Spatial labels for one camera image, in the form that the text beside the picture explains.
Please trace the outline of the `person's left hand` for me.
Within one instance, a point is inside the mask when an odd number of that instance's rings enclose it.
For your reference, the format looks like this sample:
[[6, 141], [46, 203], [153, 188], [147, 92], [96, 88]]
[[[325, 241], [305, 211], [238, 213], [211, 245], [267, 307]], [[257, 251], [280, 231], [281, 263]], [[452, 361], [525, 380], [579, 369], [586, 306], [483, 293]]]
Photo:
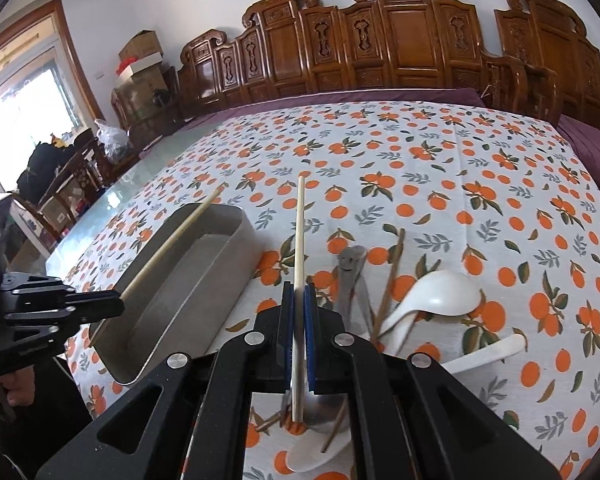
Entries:
[[0, 376], [0, 400], [5, 399], [9, 406], [28, 406], [34, 402], [34, 367]]

